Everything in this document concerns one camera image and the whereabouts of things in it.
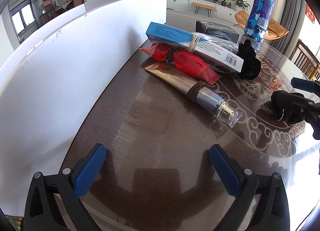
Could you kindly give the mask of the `black velvet pouch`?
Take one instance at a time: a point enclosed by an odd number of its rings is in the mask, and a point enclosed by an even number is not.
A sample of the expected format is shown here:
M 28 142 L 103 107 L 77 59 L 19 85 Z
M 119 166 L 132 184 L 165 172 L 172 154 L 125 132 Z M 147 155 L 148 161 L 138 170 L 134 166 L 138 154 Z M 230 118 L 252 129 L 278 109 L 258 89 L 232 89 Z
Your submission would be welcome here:
M 272 93 L 271 106 L 276 121 L 286 122 L 287 124 L 293 125 L 304 120 L 302 115 L 293 112 L 286 104 L 289 98 L 294 95 L 304 97 L 301 93 L 289 93 L 283 90 L 274 91 Z

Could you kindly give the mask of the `blue white ointment box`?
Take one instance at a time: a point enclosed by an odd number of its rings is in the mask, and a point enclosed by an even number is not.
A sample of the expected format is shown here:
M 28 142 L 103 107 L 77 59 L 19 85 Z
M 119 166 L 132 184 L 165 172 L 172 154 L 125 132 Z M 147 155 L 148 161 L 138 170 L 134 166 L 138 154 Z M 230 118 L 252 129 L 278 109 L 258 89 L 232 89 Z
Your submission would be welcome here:
M 243 59 L 201 37 L 202 33 L 151 22 L 146 35 L 152 43 L 164 43 L 176 50 L 186 50 L 202 59 L 215 71 L 225 74 L 241 72 Z

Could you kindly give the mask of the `gold cosmetic tube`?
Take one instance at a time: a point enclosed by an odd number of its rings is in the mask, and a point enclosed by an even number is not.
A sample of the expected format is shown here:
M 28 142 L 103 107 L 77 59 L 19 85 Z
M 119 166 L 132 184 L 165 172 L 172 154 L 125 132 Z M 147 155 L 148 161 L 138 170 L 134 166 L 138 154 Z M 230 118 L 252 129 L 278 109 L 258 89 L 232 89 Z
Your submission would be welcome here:
M 174 66 L 164 62 L 155 62 L 146 66 L 145 70 L 185 94 L 192 102 L 210 111 L 230 128 L 233 128 L 243 116 L 241 111 L 216 93 L 207 82 L 198 81 Z

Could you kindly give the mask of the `red snack packet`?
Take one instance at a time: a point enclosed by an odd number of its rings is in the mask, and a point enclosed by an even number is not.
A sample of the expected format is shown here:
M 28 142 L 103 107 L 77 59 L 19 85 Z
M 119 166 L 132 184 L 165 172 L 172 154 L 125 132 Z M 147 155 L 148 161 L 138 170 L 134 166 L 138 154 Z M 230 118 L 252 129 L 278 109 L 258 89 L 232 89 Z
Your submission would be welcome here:
M 205 81 L 209 85 L 215 84 L 221 78 L 202 59 L 186 50 L 175 50 L 163 43 L 153 43 L 139 50 L 158 62 L 173 63 L 181 72 Z

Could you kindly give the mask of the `wooden dining chair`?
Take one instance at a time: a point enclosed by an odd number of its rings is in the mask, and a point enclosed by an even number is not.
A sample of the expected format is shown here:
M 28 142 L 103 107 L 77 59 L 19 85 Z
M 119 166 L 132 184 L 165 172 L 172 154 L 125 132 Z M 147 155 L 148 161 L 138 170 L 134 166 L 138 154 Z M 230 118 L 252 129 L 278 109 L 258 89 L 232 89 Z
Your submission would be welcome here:
M 319 60 L 300 39 L 298 39 L 289 60 L 291 60 L 309 80 L 319 80 Z

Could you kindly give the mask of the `orange lounge chair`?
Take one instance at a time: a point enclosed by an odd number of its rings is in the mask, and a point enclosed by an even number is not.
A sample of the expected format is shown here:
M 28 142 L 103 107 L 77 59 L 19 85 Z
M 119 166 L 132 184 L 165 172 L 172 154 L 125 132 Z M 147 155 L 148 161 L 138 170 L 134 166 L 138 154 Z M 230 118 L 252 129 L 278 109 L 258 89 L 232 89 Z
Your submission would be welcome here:
M 249 17 L 249 14 L 244 10 L 241 10 L 234 15 L 236 22 L 242 29 L 245 28 L 248 17 Z M 271 18 L 268 24 L 265 40 L 267 41 L 277 40 L 286 36 L 288 33 L 289 31 L 287 29 L 282 27 L 278 22 L 276 22 L 273 18 Z

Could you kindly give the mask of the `blue camouflage spray bottle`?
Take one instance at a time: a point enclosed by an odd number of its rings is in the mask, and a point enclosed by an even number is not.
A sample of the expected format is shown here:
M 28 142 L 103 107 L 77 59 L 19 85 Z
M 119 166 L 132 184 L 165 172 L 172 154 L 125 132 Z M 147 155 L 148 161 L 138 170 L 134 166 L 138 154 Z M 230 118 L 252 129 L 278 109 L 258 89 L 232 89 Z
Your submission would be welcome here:
M 254 0 L 244 33 L 251 40 L 263 42 L 276 0 Z

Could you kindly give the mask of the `cotton swabs bag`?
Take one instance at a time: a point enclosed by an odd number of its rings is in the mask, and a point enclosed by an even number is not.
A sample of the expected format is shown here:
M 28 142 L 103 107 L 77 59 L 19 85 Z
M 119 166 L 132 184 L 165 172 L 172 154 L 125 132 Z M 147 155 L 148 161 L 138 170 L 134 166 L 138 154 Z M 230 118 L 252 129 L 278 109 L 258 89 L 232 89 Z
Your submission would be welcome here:
M 238 52 L 238 45 L 232 41 L 221 39 L 219 37 L 215 37 L 212 35 L 206 35 L 206 34 L 200 34 L 200 35 L 202 38 L 204 38 L 210 42 L 213 42 L 213 43 L 219 45 L 220 47 L 225 48 L 226 50 L 228 50 L 234 54 L 236 54 Z

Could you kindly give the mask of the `white cardboard storage box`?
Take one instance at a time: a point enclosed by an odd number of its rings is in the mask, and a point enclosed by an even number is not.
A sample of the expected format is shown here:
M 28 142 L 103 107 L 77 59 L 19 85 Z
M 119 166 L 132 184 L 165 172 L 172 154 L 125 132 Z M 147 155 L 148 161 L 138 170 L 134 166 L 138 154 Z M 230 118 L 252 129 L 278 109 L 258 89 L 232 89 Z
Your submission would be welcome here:
M 1 67 L 1 209 L 22 216 L 33 174 L 56 174 L 104 89 L 167 20 L 167 0 L 93 0 L 51 20 Z

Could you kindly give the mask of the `green plant right of tv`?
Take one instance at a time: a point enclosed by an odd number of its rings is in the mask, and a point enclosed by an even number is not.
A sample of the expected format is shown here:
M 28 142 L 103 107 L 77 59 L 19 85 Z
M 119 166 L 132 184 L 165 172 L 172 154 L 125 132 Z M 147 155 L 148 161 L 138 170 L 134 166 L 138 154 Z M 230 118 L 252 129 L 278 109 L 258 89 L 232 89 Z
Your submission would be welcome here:
M 231 2 L 233 3 L 234 10 L 236 11 L 241 11 L 241 10 L 247 11 L 250 8 L 250 4 L 244 0 L 231 0 Z

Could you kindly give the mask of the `black rectangular box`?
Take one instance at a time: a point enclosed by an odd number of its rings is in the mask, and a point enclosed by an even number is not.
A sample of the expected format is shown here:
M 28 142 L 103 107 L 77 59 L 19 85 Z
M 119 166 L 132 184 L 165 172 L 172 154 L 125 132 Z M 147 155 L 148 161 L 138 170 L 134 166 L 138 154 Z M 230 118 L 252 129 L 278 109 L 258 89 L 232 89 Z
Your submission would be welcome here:
M 233 43 L 238 42 L 239 39 L 239 34 L 234 29 L 214 22 L 196 21 L 195 31 Z

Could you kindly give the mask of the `wooden bench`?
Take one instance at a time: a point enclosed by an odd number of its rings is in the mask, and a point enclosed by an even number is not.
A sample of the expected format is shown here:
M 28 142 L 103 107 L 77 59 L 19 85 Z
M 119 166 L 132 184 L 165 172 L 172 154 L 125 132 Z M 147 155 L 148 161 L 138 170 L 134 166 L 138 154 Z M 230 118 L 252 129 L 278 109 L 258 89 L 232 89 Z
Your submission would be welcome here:
M 217 12 L 216 7 L 211 6 L 211 5 L 205 5 L 205 4 L 196 3 L 196 2 L 193 2 L 191 5 L 195 7 L 195 13 L 196 13 L 196 14 L 199 13 L 199 10 L 200 10 L 201 8 L 204 8 L 204 9 L 207 10 L 207 16 L 208 16 L 208 17 L 210 17 L 211 14 L 214 14 L 214 13 Z

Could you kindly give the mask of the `white tv cabinet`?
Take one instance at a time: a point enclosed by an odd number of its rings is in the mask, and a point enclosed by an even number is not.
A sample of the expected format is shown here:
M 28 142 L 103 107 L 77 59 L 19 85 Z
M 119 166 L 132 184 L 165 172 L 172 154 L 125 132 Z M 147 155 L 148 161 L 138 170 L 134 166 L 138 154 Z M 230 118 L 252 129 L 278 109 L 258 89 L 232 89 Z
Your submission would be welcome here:
M 237 12 L 235 10 L 204 0 L 167 0 L 167 8 L 192 11 L 195 14 L 206 15 L 212 18 L 216 17 L 221 20 L 236 23 L 234 15 Z

